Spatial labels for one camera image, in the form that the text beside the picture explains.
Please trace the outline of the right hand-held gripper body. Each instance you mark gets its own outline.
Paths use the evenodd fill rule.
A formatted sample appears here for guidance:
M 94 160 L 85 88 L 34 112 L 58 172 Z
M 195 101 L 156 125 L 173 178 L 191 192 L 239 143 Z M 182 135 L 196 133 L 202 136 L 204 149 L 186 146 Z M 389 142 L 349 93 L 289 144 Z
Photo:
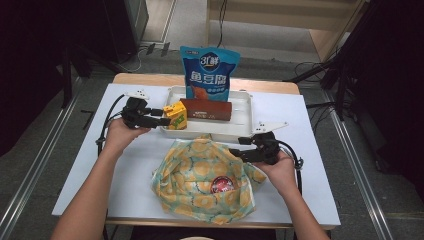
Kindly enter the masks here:
M 252 143 L 256 146 L 261 156 L 261 161 L 267 164 L 275 164 L 280 151 L 274 130 L 284 128 L 287 122 L 260 122 L 252 131 Z

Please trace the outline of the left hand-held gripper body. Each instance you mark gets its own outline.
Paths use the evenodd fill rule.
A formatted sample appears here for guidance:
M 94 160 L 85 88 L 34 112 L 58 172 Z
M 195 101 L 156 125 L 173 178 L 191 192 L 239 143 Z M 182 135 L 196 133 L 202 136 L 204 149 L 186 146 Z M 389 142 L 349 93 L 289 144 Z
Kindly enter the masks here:
M 143 90 L 135 92 L 126 92 L 128 97 L 125 107 L 121 112 L 124 123 L 132 129 L 143 127 L 149 128 L 148 121 L 145 119 L 147 100 L 149 97 Z

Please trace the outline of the yellow drink carton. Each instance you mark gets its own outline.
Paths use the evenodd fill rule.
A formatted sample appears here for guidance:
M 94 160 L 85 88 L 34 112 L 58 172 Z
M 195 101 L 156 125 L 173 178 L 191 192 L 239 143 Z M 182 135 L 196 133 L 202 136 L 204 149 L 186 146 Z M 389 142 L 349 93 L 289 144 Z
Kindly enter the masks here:
M 187 109 L 181 101 L 163 107 L 164 115 L 170 119 L 170 130 L 187 128 Z

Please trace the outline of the white plastic tray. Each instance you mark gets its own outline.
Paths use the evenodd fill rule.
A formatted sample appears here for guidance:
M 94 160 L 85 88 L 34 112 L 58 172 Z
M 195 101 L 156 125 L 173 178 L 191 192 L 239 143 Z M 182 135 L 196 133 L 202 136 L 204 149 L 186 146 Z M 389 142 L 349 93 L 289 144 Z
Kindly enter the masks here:
M 249 137 L 254 129 L 251 95 L 246 91 L 230 91 L 229 101 L 232 103 L 229 121 L 193 118 L 188 119 L 183 130 L 161 127 L 161 131 L 170 138 L 194 139 L 209 134 L 213 141 L 237 143 L 239 137 Z

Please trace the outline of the yellow patterned cloth bag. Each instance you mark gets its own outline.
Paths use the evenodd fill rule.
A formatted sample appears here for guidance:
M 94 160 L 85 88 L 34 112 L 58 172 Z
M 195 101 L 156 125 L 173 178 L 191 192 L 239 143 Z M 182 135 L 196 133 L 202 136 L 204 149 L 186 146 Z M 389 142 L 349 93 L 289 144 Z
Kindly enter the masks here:
M 218 176 L 231 178 L 235 189 L 211 193 Z M 264 173 L 232 155 L 227 145 L 202 136 L 174 141 L 153 173 L 152 191 L 168 213 L 222 225 L 256 210 L 254 191 L 265 180 Z

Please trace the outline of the brown box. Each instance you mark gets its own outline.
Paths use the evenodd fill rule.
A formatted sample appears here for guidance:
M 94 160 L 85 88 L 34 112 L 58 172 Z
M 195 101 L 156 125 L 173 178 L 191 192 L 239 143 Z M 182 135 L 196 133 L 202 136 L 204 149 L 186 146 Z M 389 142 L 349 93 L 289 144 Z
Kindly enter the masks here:
M 180 101 L 187 109 L 189 118 L 230 121 L 232 103 L 204 99 L 183 99 Z

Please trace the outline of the blue snack pouch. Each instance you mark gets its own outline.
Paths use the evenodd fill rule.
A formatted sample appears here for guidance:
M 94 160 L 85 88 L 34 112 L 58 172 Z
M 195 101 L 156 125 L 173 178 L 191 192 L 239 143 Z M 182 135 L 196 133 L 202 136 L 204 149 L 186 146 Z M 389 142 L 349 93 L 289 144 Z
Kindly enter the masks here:
M 228 101 L 230 76 L 240 60 L 238 52 L 181 46 L 180 55 L 188 99 Z

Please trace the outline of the person's left hand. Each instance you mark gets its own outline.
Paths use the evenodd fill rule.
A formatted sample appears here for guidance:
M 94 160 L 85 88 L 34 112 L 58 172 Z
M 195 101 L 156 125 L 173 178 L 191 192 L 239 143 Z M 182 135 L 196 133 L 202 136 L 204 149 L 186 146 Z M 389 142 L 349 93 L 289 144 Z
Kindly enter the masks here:
M 115 119 L 108 127 L 104 150 L 112 154 L 121 154 L 134 139 L 149 131 L 150 128 L 143 127 L 130 129 L 122 118 Z

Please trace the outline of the person's right hand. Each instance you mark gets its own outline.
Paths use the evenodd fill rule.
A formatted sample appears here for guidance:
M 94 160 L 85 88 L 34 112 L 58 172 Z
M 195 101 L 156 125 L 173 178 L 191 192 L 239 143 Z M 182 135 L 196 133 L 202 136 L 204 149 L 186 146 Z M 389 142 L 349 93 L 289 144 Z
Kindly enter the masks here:
M 277 162 L 274 165 L 259 162 L 255 163 L 255 166 L 267 175 L 278 193 L 286 198 L 290 193 L 297 190 L 294 161 L 282 151 L 277 154 L 276 160 Z

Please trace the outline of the white table mat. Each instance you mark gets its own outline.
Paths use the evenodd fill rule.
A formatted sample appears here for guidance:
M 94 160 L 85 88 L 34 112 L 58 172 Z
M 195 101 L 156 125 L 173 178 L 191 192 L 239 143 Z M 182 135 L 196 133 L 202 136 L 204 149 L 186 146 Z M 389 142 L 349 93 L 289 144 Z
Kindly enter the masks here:
M 52 214 L 60 216 L 85 181 L 97 159 L 95 141 L 99 138 L 103 122 L 110 107 L 120 110 L 127 100 L 126 92 L 143 90 L 148 105 L 160 108 L 185 96 L 182 86 L 146 86 L 110 84 L 100 102 L 97 113 L 74 161 Z M 287 122 L 284 128 L 274 131 L 277 139 L 288 143 L 299 158 L 304 160 L 301 170 L 302 195 L 318 222 L 327 229 L 340 224 L 336 204 L 331 192 L 304 102 L 299 94 L 246 91 L 251 95 L 254 128 L 260 122 Z M 118 224 L 147 225 L 200 225 L 189 217 L 166 213 L 151 189 L 153 171 L 177 138 L 167 137 L 158 127 L 131 143 L 118 160 L 110 190 L 108 221 Z M 237 143 L 227 143 L 238 149 Z

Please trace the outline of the black metal stand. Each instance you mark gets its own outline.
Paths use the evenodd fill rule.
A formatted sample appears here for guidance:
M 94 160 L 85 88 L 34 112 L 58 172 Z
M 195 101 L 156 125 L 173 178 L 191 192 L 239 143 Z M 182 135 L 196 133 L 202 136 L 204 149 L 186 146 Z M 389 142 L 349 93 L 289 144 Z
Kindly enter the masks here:
M 73 96 L 71 67 L 75 68 L 79 76 L 89 77 L 91 75 L 91 67 L 83 50 L 78 45 L 68 43 L 62 52 L 62 76 L 64 80 L 62 108 L 68 106 Z

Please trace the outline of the black cabinet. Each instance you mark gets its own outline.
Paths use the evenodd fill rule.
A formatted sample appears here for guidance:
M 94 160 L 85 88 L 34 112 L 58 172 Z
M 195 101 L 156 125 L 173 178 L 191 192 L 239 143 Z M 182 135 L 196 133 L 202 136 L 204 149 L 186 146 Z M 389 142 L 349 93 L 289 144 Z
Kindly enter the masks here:
M 110 59 L 122 63 L 140 47 L 148 20 L 146 0 L 102 0 L 107 33 L 111 40 Z

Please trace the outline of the black tripod stand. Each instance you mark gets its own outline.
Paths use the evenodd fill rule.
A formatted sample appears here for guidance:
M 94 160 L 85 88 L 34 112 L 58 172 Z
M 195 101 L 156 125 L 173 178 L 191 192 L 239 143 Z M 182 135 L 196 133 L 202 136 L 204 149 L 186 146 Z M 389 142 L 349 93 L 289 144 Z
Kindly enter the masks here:
M 343 60 L 340 60 L 338 57 L 333 57 L 324 63 L 319 63 L 311 70 L 288 79 L 288 82 L 297 84 L 320 72 L 325 72 L 324 77 L 320 80 L 322 89 L 330 90 L 334 85 L 337 85 L 335 111 L 339 119 L 343 121 L 343 102 L 349 73 L 349 66 Z

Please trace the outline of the wooden shelf unit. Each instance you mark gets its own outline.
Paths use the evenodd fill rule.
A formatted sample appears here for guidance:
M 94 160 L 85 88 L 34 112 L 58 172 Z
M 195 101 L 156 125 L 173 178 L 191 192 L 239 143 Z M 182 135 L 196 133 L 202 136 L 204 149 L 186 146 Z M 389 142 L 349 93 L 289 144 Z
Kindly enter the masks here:
M 252 55 L 298 51 L 310 39 L 324 62 L 361 18 L 367 0 L 206 0 L 207 44 L 223 44 Z

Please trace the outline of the metal floor rail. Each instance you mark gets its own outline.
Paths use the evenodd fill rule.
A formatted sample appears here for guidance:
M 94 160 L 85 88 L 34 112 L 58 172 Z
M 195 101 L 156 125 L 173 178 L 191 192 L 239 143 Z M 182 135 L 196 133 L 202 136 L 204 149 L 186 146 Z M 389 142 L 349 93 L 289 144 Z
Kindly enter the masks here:
M 29 170 L 27 171 L 24 179 L 22 180 L 18 190 L 13 195 L 10 203 L 7 205 L 5 214 L 0 221 L 0 240 L 8 240 L 11 235 L 21 213 L 23 212 L 34 188 L 41 176 L 49 157 L 56 146 L 61 133 L 66 126 L 74 108 L 76 101 L 80 95 L 80 91 L 86 82 L 86 78 L 77 77 L 73 81 L 71 90 L 74 95 L 71 97 L 70 102 L 62 108 L 50 129 L 47 137 L 41 145 L 36 157 L 34 158 Z
M 363 169 L 360 158 L 346 128 L 345 121 L 342 119 L 343 114 L 339 114 L 335 109 L 333 109 L 330 115 L 378 239 L 394 240 L 385 214 Z

